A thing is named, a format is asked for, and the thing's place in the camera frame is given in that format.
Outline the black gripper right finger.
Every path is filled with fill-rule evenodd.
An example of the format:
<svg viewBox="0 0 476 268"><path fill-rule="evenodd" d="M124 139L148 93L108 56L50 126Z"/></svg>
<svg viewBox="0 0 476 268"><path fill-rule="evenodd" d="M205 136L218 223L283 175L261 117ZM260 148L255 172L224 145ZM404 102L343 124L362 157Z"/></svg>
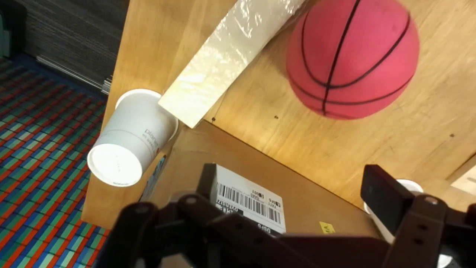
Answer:
<svg viewBox="0 0 476 268"><path fill-rule="evenodd" d="M389 233L396 232L413 200L413 193L376 163L364 166L359 196Z"/></svg>

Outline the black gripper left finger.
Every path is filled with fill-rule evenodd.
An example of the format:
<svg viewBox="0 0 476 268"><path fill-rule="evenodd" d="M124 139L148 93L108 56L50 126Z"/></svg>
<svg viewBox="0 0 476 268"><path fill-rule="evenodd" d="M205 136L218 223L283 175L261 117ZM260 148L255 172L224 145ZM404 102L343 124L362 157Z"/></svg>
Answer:
<svg viewBox="0 0 476 268"><path fill-rule="evenodd" d="M217 168L214 163L205 163L199 177L196 191L209 199L212 196Z"/></svg>

